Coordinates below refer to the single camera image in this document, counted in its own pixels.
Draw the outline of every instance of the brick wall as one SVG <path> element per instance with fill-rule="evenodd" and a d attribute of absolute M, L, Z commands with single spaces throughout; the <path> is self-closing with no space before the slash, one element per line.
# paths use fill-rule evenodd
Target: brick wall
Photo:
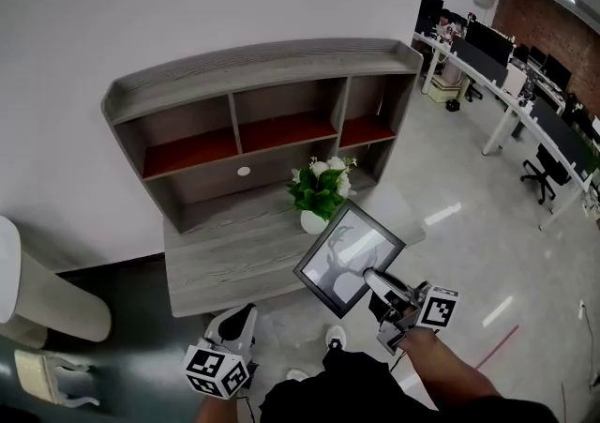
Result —
<path fill-rule="evenodd" d="M 587 24 L 552 0 L 500 0 L 493 26 L 552 53 L 573 73 L 567 89 L 600 116 L 600 35 Z"/>

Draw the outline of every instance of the white shoe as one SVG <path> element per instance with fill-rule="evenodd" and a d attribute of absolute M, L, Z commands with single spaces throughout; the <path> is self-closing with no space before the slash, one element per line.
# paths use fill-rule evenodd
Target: white shoe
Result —
<path fill-rule="evenodd" d="M 297 382 L 301 382 L 302 380 L 306 380 L 308 375 L 304 373 L 302 370 L 292 368 L 288 371 L 288 375 L 286 376 L 286 380 L 295 380 Z"/>
<path fill-rule="evenodd" d="M 345 350 L 348 340 L 346 339 L 346 332 L 344 331 L 344 328 L 342 328 L 340 325 L 330 326 L 327 330 L 327 334 L 325 335 L 325 342 L 327 343 L 327 348 L 329 350 L 332 348 Z"/>

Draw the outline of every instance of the dark green floor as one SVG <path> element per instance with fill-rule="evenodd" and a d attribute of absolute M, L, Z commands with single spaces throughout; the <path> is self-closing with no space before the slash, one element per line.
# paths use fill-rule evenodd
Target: dark green floor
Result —
<path fill-rule="evenodd" d="M 112 334 L 91 343 L 51 333 L 46 350 L 94 366 L 99 408 L 66 409 L 21 390 L 10 340 L 0 337 L 0 402 L 47 423 L 189 422 L 202 398 L 180 371 L 188 348 L 203 334 L 204 318 L 173 318 L 164 262 L 88 270 L 69 280 L 111 307 Z"/>

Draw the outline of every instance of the red shelf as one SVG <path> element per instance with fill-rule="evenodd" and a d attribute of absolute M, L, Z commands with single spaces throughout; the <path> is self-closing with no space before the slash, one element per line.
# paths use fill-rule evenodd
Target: red shelf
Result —
<path fill-rule="evenodd" d="M 151 178 L 235 155 L 237 155 L 237 147 L 233 128 L 217 129 L 174 142 L 150 146 L 146 150 L 143 177 Z"/>
<path fill-rule="evenodd" d="M 391 140 L 396 134 L 379 116 L 372 114 L 344 121 L 339 147 Z"/>
<path fill-rule="evenodd" d="M 333 137 L 334 127 L 323 113 L 297 113 L 246 123 L 239 127 L 244 153 Z"/>

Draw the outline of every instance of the round white table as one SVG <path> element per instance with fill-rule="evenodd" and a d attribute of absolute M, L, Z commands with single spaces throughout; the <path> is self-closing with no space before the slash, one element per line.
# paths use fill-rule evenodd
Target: round white table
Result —
<path fill-rule="evenodd" d="M 106 304 L 57 277 L 22 247 L 17 227 L 0 217 L 0 335 L 40 348 L 46 328 L 90 341 L 111 332 Z"/>

